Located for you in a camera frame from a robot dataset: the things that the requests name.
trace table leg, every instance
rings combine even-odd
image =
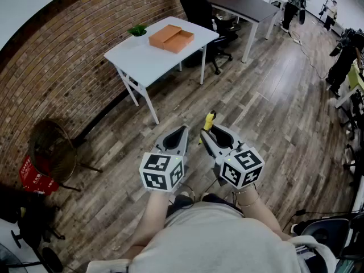
[[[271,35],[273,25],[275,24],[275,20],[276,20],[276,18],[278,16],[278,12],[276,14],[274,14],[273,17],[272,17],[272,21],[271,21],[271,24],[269,25],[268,32],[267,32],[267,35],[266,35],[266,39],[268,39],[269,36]]]
[[[158,125],[159,124],[159,121],[158,121],[157,115],[155,114],[155,111],[154,111],[152,102],[149,99],[149,96],[148,96],[148,93],[147,93],[146,88],[143,87],[143,86],[140,86],[140,91],[142,92],[142,95],[144,96],[144,98],[147,101],[148,107],[150,109],[150,112],[152,113],[152,116],[153,116],[153,119],[154,119],[155,123]]]
[[[257,32],[258,24],[259,24],[258,22],[253,22],[253,25],[251,26],[248,43],[246,44],[244,55],[241,60],[241,62],[243,62],[243,63],[246,63],[246,60],[248,59],[249,51],[250,51],[251,45],[253,44],[255,33]]]
[[[359,89],[359,84],[356,85],[348,94],[346,94],[340,101],[335,104],[335,108],[338,109],[341,105],[344,104],[346,100],[350,98],[357,90]]]
[[[205,60],[206,60],[206,47],[207,47],[207,45],[204,46],[204,50],[202,51],[201,79],[200,79],[200,84],[201,85],[204,83]]]
[[[135,96],[134,96],[134,94],[133,94],[133,91],[131,90],[131,88],[130,88],[129,84],[127,83],[127,80],[129,79],[129,75],[128,75],[128,74],[126,75],[126,80],[125,80],[125,79],[124,79],[124,74],[123,74],[123,72],[122,72],[122,71],[121,71],[118,67],[116,67],[116,70],[118,71],[118,73],[119,73],[119,75],[120,75],[121,80],[124,82],[124,85],[125,85],[125,87],[126,87],[127,91],[129,92],[129,94],[130,94],[130,96],[131,96],[131,99],[133,99],[133,101],[134,101],[134,103],[135,103],[135,105],[136,105],[136,106],[139,106],[138,101],[137,101],[137,99],[135,98]]]

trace potted plant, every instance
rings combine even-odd
[[[142,36],[147,33],[146,31],[146,25],[137,25],[132,27],[131,29],[127,30],[128,33],[134,35],[134,36]]]

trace brick wall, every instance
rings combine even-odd
[[[179,0],[54,0],[0,51],[0,181],[20,187],[32,126],[62,120],[76,136],[124,90],[103,54],[128,28],[184,18]]]

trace cardboard box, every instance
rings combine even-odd
[[[194,39],[194,34],[181,27],[174,25],[167,25],[160,31],[149,37],[149,44],[151,46],[165,49],[173,53],[179,53]]]

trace wooden floor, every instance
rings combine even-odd
[[[139,164],[161,133],[182,124],[190,127],[186,183],[197,197],[209,188],[215,180],[213,161],[197,143],[205,116],[213,109],[215,123],[235,130],[264,158],[258,191],[282,227],[299,209],[349,209],[351,176],[342,169],[349,140],[340,128],[341,111],[334,108],[336,100],[326,82],[288,34],[276,26],[270,39],[264,39],[268,23],[259,26],[246,64],[240,59],[250,32],[248,22],[242,23],[239,39],[228,50],[234,60],[219,59],[219,76],[207,64],[203,86],[196,67],[171,70],[150,87],[160,125],[154,124],[143,98],[136,107],[128,96],[89,134],[80,155],[104,173],[76,171],[67,184],[82,192],[60,188],[50,197],[61,207],[55,227],[66,240],[53,239],[49,246],[64,264],[84,272],[90,260],[117,259],[128,248],[148,199]],[[323,77],[334,63],[329,52],[336,37],[310,15],[303,26],[294,22],[292,29]],[[208,191],[221,197],[231,194],[230,186],[217,183]]]

